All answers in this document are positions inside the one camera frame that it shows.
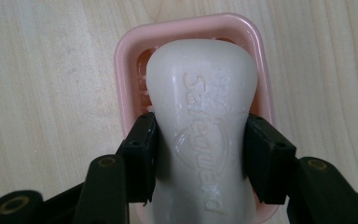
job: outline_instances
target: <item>pink soap dish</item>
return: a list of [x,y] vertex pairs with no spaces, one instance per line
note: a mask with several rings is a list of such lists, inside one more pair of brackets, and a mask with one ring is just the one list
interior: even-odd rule
[[[127,136],[138,116],[152,109],[145,84],[145,69],[150,56],[160,46],[173,40],[195,38],[228,41],[252,55],[257,64],[258,83],[251,113],[274,124],[268,70],[260,33],[243,16],[222,13],[142,25],[123,35],[115,51],[115,70],[124,136]],[[259,203],[256,198],[256,208],[255,223],[262,223],[275,213],[277,205]],[[143,221],[142,210],[142,206],[138,207],[138,215]]]

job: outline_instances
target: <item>wooden surface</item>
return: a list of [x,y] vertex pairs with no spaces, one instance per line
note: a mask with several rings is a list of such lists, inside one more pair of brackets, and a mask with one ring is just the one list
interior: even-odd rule
[[[228,11],[263,37],[276,127],[358,191],[358,1],[224,2],[0,0],[0,196],[52,197],[117,149],[113,55],[130,28]],[[287,222],[282,206],[268,223]]]

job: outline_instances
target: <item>hole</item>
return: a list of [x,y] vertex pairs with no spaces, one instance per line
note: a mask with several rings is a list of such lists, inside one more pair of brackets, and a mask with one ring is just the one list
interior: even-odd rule
[[30,202],[30,198],[27,196],[18,196],[12,198],[0,206],[0,214],[9,215],[21,210],[25,205]]
[[228,43],[231,43],[231,44],[235,44],[234,41],[228,39],[228,38],[217,38],[217,40],[221,40],[221,41],[225,41],[225,42],[228,42]]
[[285,143],[277,143],[277,146],[278,147],[286,147],[286,144]]
[[138,146],[138,145],[139,145],[139,142],[137,142],[137,141],[131,141],[131,142],[130,142],[130,145],[132,145],[132,146]]
[[315,159],[312,159],[312,160],[308,160],[307,161],[307,164],[316,169],[316,170],[325,170],[327,168],[327,165],[326,163],[324,163],[323,161],[319,161],[319,160],[315,160]]
[[101,167],[108,167],[108,166],[111,166],[111,165],[113,165],[115,163],[116,163],[116,160],[113,157],[104,157],[104,158],[98,160],[98,164]]

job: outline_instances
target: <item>white soap bar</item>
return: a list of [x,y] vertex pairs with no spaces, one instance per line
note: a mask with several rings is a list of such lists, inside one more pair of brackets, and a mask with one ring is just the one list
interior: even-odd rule
[[152,55],[146,84],[162,136],[146,223],[253,223],[255,198],[241,173],[253,58],[224,41],[177,40]]

